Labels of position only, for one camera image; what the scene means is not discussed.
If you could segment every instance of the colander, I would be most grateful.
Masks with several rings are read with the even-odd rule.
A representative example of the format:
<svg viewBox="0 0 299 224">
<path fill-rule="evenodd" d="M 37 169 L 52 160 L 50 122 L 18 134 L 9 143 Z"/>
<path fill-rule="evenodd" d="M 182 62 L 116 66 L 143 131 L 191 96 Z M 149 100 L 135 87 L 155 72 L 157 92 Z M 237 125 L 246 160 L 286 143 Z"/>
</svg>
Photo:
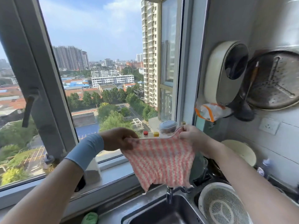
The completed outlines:
<svg viewBox="0 0 299 224">
<path fill-rule="evenodd" d="M 233 187 L 222 182 L 204 187 L 198 207 L 211 224 L 252 224 Z"/>
</svg>

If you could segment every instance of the window latch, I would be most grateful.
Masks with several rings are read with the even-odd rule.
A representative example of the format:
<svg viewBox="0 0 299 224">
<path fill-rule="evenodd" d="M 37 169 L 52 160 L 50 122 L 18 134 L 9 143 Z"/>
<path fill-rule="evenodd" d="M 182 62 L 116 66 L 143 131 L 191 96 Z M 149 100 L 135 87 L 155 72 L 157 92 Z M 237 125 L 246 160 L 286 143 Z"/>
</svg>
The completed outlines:
<svg viewBox="0 0 299 224">
<path fill-rule="evenodd" d="M 34 101 L 36 101 L 40 97 L 38 88 L 32 88 L 30 90 L 31 90 L 30 95 L 28 96 L 28 98 L 25 98 L 26 107 L 25 107 L 24 118 L 23 118 L 23 122 L 22 122 L 22 127 L 24 127 L 24 128 L 28 127 L 29 117 L 30 117 L 30 113 L 31 113 L 31 109 L 32 109 Z"/>
</svg>

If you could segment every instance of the dish towel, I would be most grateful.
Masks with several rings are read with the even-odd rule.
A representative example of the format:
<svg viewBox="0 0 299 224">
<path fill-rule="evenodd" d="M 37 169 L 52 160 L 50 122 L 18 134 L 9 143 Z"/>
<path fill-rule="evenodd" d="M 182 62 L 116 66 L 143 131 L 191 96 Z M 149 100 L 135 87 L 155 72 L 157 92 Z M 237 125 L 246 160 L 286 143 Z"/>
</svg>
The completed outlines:
<svg viewBox="0 0 299 224">
<path fill-rule="evenodd" d="M 145 192 L 151 184 L 192 187 L 189 176 L 195 154 L 188 142 L 179 139 L 182 131 L 179 128 L 170 138 L 127 138 L 133 149 L 121 151 Z"/>
</svg>

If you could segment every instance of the plastic bag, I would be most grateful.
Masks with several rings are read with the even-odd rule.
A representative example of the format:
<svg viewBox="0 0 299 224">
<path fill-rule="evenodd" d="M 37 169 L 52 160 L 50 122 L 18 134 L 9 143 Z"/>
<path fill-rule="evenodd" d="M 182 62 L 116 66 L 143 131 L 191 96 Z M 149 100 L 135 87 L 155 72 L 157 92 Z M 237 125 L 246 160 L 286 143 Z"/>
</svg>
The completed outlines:
<svg viewBox="0 0 299 224">
<path fill-rule="evenodd" d="M 200 106 L 200 110 L 195 108 L 195 111 L 198 117 L 210 122 L 215 122 L 217 119 L 227 117 L 233 113 L 232 109 L 229 107 L 221 106 L 215 103 L 204 104 Z"/>
</svg>

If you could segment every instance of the light blue sleeve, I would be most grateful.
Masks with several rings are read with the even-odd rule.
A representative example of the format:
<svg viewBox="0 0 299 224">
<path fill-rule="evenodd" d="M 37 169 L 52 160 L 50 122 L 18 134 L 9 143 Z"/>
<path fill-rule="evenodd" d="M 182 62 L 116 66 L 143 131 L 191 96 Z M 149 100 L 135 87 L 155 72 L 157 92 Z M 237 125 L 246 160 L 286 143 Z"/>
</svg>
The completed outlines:
<svg viewBox="0 0 299 224">
<path fill-rule="evenodd" d="M 83 138 L 65 159 L 72 160 L 85 171 L 91 160 L 102 150 L 104 150 L 103 138 L 99 134 L 90 134 Z"/>
</svg>

